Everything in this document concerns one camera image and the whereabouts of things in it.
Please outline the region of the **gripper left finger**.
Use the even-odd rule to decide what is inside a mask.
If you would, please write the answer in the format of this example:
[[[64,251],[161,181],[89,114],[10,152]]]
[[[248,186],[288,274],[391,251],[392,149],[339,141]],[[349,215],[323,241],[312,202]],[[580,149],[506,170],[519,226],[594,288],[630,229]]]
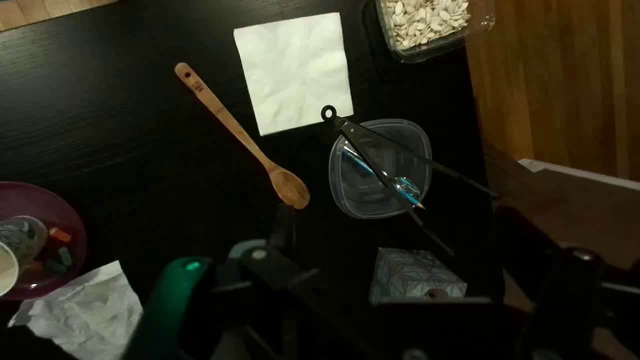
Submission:
[[[235,246],[210,289],[214,324],[240,328],[266,360],[375,360],[359,303],[321,268],[294,260],[296,211],[282,205],[273,232]]]

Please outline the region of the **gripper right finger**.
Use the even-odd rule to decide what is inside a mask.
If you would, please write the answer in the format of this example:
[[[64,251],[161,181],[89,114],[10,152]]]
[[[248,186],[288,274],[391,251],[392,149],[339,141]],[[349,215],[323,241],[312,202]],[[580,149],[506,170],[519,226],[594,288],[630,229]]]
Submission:
[[[501,265],[534,302],[523,321],[519,360],[596,360],[594,331],[606,328],[640,354],[640,271],[585,246],[560,246],[513,205],[498,205]]]

